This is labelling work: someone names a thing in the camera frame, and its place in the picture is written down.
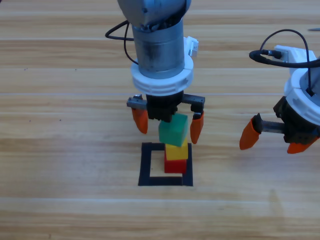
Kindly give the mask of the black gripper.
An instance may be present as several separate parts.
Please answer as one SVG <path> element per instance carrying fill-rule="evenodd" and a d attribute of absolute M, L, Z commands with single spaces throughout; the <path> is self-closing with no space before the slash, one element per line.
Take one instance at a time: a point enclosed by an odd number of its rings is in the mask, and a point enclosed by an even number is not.
<path fill-rule="evenodd" d="M 148 119 L 170 123 L 181 103 L 189 104 L 190 110 L 193 112 L 190 138 L 192 143 L 196 144 L 204 125 L 204 97 L 180 91 L 167 96 L 146 95 L 146 100 L 143 100 L 142 95 L 139 94 L 127 100 L 127 106 L 132 108 L 133 120 L 138 130 L 143 134 L 148 132 Z"/>
<path fill-rule="evenodd" d="M 252 148 L 262 132 L 284 134 L 284 141 L 289 143 L 287 153 L 298 154 L 307 150 L 320 136 L 320 126 L 300 116 L 283 96 L 273 107 L 277 118 L 282 122 L 262 120 L 258 113 L 253 116 L 243 129 L 239 148 Z"/>

